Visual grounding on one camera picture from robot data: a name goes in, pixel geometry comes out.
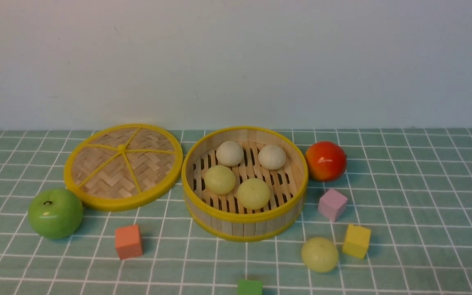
yellow cube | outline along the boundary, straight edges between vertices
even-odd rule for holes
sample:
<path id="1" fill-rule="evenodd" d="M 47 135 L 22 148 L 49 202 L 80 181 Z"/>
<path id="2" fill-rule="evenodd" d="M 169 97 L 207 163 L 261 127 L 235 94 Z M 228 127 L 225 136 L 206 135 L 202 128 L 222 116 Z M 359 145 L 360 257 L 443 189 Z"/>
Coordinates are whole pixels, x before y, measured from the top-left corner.
<path id="1" fill-rule="evenodd" d="M 355 256 L 360 259 L 365 258 L 369 249 L 369 240 L 371 239 L 371 230 L 359 225 L 349 224 L 345 241 L 341 251 L 344 254 Z"/>

yellow rim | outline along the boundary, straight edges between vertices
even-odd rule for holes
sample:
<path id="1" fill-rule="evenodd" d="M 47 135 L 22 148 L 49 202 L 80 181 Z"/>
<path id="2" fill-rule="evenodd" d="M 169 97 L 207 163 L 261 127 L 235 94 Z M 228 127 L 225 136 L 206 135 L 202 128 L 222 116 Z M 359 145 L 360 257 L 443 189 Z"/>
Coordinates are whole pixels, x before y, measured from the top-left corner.
<path id="1" fill-rule="evenodd" d="M 241 236 L 231 236 L 231 235 L 228 235 L 228 234 L 225 234 L 225 233 L 221 233 L 217 230 L 214 230 L 212 229 L 211 227 L 207 226 L 204 222 L 202 222 L 201 220 L 199 220 L 199 218 L 197 218 L 194 213 L 191 212 L 191 210 L 189 209 L 189 212 L 191 213 L 191 217 L 193 218 L 193 220 L 201 227 L 203 228 L 206 232 L 210 233 L 211 235 L 213 236 L 216 236 L 216 237 L 219 237 L 221 239 L 224 239 L 224 240 L 227 240 L 227 241 L 233 241 L 233 242 L 241 242 L 241 243 L 245 243 L 245 242 L 257 242 L 257 241 L 263 241 L 263 240 L 266 240 L 266 239 L 270 239 L 270 238 L 273 238 L 273 237 L 276 237 L 277 235 L 283 233 L 285 230 L 287 230 L 288 228 L 290 228 L 294 222 L 296 222 L 296 220 L 298 219 L 298 217 L 300 216 L 300 214 L 302 213 L 300 211 L 300 213 L 298 213 L 296 215 L 296 218 L 294 218 L 291 222 L 289 222 L 288 224 L 286 224 L 285 226 L 281 227 L 280 229 L 278 230 L 275 230 L 273 232 L 270 232 L 268 234 L 265 234 L 265 235 L 261 235 L 261 236 L 252 236 L 252 237 L 241 237 Z"/>
<path id="2" fill-rule="evenodd" d="M 239 214 L 239 213 L 229 213 L 225 211 L 220 211 L 217 209 L 212 208 L 211 206 L 205 204 L 193 191 L 192 187 L 187 183 L 187 175 L 185 171 L 185 167 L 187 167 L 187 164 L 190 161 L 190 156 L 192 154 L 192 151 L 194 151 L 197 146 L 199 146 L 202 142 L 205 140 L 209 140 L 213 136 L 219 133 L 227 132 L 227 131 L 232 131 L 236 129 L 253 129 L 257 131 L 262 131 L 262 132 L 267 132 L 270 134 L 273 134 L 274 136 L 277 136 L 281 139 L 283 139 L 285 142 L 287 142 L 292 148 L 296 150 L 298 153 L 298 156 L 303 159 L 303 171 L 304 171 L 304 183 L 302 187 L 300 187 L 300 190 L 294 196 L 292 199 L 290 199 L 287 203 L 283 204 L 282 206 L 279 206 L 275 209 L 272 209 L 270 211 L 265 211 L 265 212 L 260 212 L 260 213 L 254 213 L 254 214 Z M 253 126 L 237 126 L 237 127 L 229 127 L 229 128 L 224 128 L 224 129 L 219 129 L 218 131 L 209 133 L 207 136 L 204 136 L 202 139 L 200 139 L 196 144 L 193 145 L 189 153 L 187 153 L 187 156 L 185 156 L 185 160 L 183 161 L 183 168 L 182 168 L 182 182 L 183 182 L 183 189 L 185 193 L 189 196 L 191 201 L 199 207 L 202 211 L 208 213 L 210 216 L 219 218 L 221 220 L 225 220 L 228 222 L 243 222 L 243 223 L 250 223 L 250 222 L 262 222 L 266 220 L 270 220 L 272 218 L 278 217 L 292 209 L 292 207 L 296 206 L 298 204 L 298 201 L 303 197 L 305 194 L 305 190 L 307 188 L 307 184 L 309 183 L 309 169 L 307 168 L 307 163 L 305 162 L 305 157 L 303 153 L 298 149 L 298 147 L 288 138 L 285 136 L 274 132 L 270 129 L 264 129 L 260 127 L 253 127 Z"/>
<path id="3" fill-rule="evenodd" d="M 94 145 L 94 144 L 89 144 L 89 142 L 92 142 L 96 138 L 103 136 L 104 134 L 110 133 L 112 131 L 116 131 L 118 129 L 124 129 L 124 128 L 138 128 L 138 129 L 150 129 L 157 131 L 161 134 L 163 134 L 168 140 L 171 142 L 172 147 L 174 148 L 174 155 L 176 156 L 176 160 L 174 162 L 174 166 L 171 168 L 169 171 L 169 174 L 163 181 L 158 183 L 156 186 L 154 186 L 152 189 L 141 192 L 135 196 L 131 196 L 128 198 L 122 198 L 122 199 L 107 199 L 107 198 L 100 198 L 96 196 L 92 196 L 90 194 L 85 193 L 82 189 L 80 189 L 80 185 L 77 185 L 74 183 L 73 178 L 72 178 L 72 166 L 75 161 L 75 158 L 77 154 L 85 147 L 87 146 L 99 146 L 102 148 L 107 148 L 107 149 L 112 149 L 112 150 L 117 150 L 114 147 L 108 147 L 108 146 L 101 146 L 101 145 Z M 130 142 L 134 138 L 136 133 L 129 139 L 127 143 Z M 131 150 L 129 152 L 158 152 L 158 153 L 169 153 L 169 151 L 153 151 L 153 150 Z M 118 151 L 116 155 L 114 155 L 111 159 L 114 159 L 116 157 L 126 157 L 124 153 L 121 153 Z M 126 161 L 128 168 L 130 169 L 131 172 L 132 168 L 129 164 L 128 161 Z M 108 129 L 104 129 L 93 136 L 90 136 L 84 142 L 79 144 L 74 151 L 70 154 L 70 156 L 67 159 L 67 163 L 64 167 L 64 181 L 65 185 L 67 186 L 67 189 L 75 193 L 81 200 L 81 202 L 86 206 L 90 207 L 92 209 L 96 209 L 99 211 L 125 211 L 125 210 L 131 210 L 131 209 L 136 209 L 137 207 L 141 207 L 143 205 L 146 205 L 154 200 L 157 200 L 157 198 L 161 197 L 163 194 L 169 191 L 174 186 L 174 183 L 178 180 L 180 176 L 180 170 L 182 168 L 182 163 L 183 163 L 183 151 L 182 151 L 182 146 L 178 142 L 178 140 L 170 134 L 170 132 L 166 131 L 165 129 L 162 129 L 157 126 L 153 125 L 143 125 L 143 124 L 129 124 L 129 125 L 119 125 L 119 126 L 114 126 Z M 137 183 L 137 180 L 134 178 L 135 184 L 139 189 L 139 184 Z"/>

orange cube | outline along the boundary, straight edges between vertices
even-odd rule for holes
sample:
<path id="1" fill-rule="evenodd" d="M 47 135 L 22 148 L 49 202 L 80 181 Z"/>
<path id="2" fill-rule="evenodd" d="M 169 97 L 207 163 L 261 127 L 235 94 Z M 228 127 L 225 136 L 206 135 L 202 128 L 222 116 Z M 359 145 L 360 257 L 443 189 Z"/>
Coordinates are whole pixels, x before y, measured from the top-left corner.
<path id="1" fill-rule="evenodd" d="M 116 251 L 121 260 L 143 255 L 141 233 L 137 224 L 116 228 Z"/>

tiled surface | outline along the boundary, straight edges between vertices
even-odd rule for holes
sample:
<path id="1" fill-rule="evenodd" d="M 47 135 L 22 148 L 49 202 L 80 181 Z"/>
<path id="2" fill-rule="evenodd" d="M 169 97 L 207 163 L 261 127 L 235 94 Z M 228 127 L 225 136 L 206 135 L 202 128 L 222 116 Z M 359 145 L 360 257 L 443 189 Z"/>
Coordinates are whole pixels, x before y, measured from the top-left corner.
<path id="1" fill-rule="evenodd" d="M 187 152 L 209 131 L 172 131 Z M 472 294 L 472 129 L 279 131 L 302 151 L 339 143 L 347 174 L 309 184 L 303 216 L 270 241 L 231 243 L 200 229 L 182 201 L 182 185 L 138 210 L 86 211 L 72 237 L 47 241 L 25 218 L 30 198 L 64 186 L 69 152 L 90 131 L 0 132 L 0 295 L 236 294 L 241 278 L 265 294 Z M 350 200 L 334 223 L 317 212 L 325 189 Z M 114 229 L 140 224 L 145 254 L 118 261 Z M 339 248 L 349 222 L 372 229 L 367 259 L 340 257 L 327 274 L 302 264 L 305 239 Z"/>

white wall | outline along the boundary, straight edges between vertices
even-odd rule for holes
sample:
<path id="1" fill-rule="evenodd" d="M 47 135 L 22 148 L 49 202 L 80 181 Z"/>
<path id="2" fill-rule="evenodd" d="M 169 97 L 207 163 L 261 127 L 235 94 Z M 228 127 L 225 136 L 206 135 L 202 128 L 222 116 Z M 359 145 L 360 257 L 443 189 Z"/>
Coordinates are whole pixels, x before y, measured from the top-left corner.
<path id="1" fill-rule="evenodd" d="M 0 129 L 133 122 L 472 127 L 472 0 L 0 0 Z"/>

